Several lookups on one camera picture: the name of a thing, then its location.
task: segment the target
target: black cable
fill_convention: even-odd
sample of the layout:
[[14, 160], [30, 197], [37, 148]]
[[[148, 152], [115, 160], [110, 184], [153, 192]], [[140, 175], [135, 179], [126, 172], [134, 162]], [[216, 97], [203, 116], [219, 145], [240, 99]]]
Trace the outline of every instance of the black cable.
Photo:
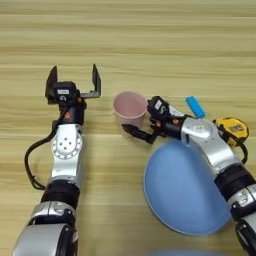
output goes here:
[[32, 144], [32, 145], [28, 148], [28, 150], [27, 150], [27, 152], [26, 152], [26, 154], [25, 154], [25, 157], [24, 157], [25, 169], [26, 169], [26, 172], [27, 172], [29, 181], [30, 181], [31, 185], [33, 186], [33, 188], [35, 188], [35, 189], [38, 189], [38, 190], [45, 190], [45, 186], [42, 185], [40, 182], [38, 182], [38, 181], [36, 180], [36, 178], [35, 178], [35, 175], [32, 174], [32, 172], [31, 172], [31, 170], [30, 170], [30, 167], [29, 167], [29, 162], [28, 162], [29, 155], [30, 155], [30, 153], [31, 153], [33, 150], [35, 150], [36, 148], [42, 146], [43, 144], [45, 144], [45, 143], [47, 143], [47, 142], [50, 142], [50, 141], [53, 139], [53, 137], [55, 136], [55, 134], [56, 134], [56, 132], [57, 132], [58, 125], [59, 125], [60, 122], [62, 121], [62, 119], [63, 119], [63, 117], [65, 116], [65, 114], [67, 113], [67, 111], [68, 111], [68, 107], [66, 107], [66, 108], [62, 111], [62, 113], [61, 113], [59, 119], [58, 119], [57, 122], [53, 125], [51, 133], [50, 133], [47, 137], [45, 137], [44, 139], [41, 139], [41, 140], [35, 142], [34, 144]]
[[237, 145], [242, 149], [242, 151], [243, 151], [243, 154], [244, 154], [244, 158], [242, 159], [242, 163], [243, 164], [246, 164], [246, 162], [247, 162], [247, 160], [248, 160], [248, 150], [247, 150], [247, 148], [246, 148], [246, 146], [244, 145], [244, 143], [240, 140], [240, 139], [238, 139], [236, 136], [234, 136], [232, 133], [230, 133], [230, 132], [227, 132], [227, 131], [225, 131], [227, 134], [228, 134], [228, 136], [230, 136], [233, 140], [235, 140], [236, 141], [236, 143], [237, 143]]
[[246, 162], [248, 160], [248, 150], [247, 150], [246, 146], [244, 145], [244, 143], [239, 138], [237, 138], [235, 135], [226, 131], [224, 127], [220, 126], [220, 127], [218, 127], [218, 129], [221, 130], [224, 133], [223, 134], [224, 136], [226, 134], [228, 137], [231, 137], [233, 140], [236, 141], [237, 145], [242, 149], [243, 154], [244, 154], [244, 158], [242, 159], [241, 162], [243, 164], [246, 164]]

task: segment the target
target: wooden table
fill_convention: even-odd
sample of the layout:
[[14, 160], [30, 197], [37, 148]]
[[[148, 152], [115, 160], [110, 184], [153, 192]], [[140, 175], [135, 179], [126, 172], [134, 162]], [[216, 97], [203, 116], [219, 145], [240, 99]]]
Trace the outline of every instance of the wooden table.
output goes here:
[[[248, 123], [248, 169], [256, 175], [256, 3], [253, 0], [0, 1], [0, 255], [12, 247], [42, 192], [32, 189], [23, 157], [58, 116], [47, 106], [53, 65], [60, 80], [92, 88], [97, 63], [102, 97], [86, 111], [86, 177], [78, 208], [79, 255], [130, 255], [161, 249], [207, 249], [242, 255], [234, 223], [208, 237], [162, 225], [144, 198], [142, 177], [152, 147], [123, 138], [113, 97], [132, 90], [161, 95], [181, 111], [197, 96], [208, 118]], [[50, 145], [31, 157], [37, 177], [51, 170]]]

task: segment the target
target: tape measure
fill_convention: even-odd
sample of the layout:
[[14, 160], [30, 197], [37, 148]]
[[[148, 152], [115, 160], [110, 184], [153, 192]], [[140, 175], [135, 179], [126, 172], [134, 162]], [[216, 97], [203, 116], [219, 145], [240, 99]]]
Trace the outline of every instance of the tape measure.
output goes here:
[[235, 117], [217, 118], [215, 125], [222, 131], [222, 138], [230, 147], [237, 147], [238, 140], [244, 143], [249, 136], [248, 126]]

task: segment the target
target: blue plate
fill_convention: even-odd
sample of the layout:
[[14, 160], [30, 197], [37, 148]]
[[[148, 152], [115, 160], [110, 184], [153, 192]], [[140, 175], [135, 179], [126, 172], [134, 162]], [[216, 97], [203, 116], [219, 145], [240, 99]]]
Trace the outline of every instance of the blue plate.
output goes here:
[[231, 218], [208, 167], [179, 141], [163, 145], [152, 155], [144, 191], [154, 214], [183, 234], [215, 233]]

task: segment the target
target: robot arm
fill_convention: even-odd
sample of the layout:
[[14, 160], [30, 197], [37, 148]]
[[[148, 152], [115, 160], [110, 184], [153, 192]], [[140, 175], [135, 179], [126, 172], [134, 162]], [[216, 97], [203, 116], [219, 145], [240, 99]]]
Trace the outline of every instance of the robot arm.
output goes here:
[[230, 138], [221, 136], [214, 122], [183, 115], [169, 108], [169, 104], [159, 96], [148, 103], [154, 132], [148, 134], [132, 125], [123, 125], [123, 129], [151, 144], [157, 136], [168, 136], [196, 150], [209, 167], [216, 186], [230, 207], [243, 249], [250, 256], [256, 255], [256, 181], [227, 143]]
[[[99, 97], [101, 92], [101, 81], [95, 65], [93, 83], [95, 91], [80, 94], [73, 82], [57, 81], [56, 67], [49, 75], [46, 97], [49, 104], [57, 103], [60, 109], [60, 119], [53, 124], [56, 133], [51, 141], [54, 164], [41, 202], [34, 208], [20, 234], [13, 256], [77, 255], [75, 224], [84, 172], [84, 99]], [[32, 184], [43, 187], [31, 173], [29, 177]]]

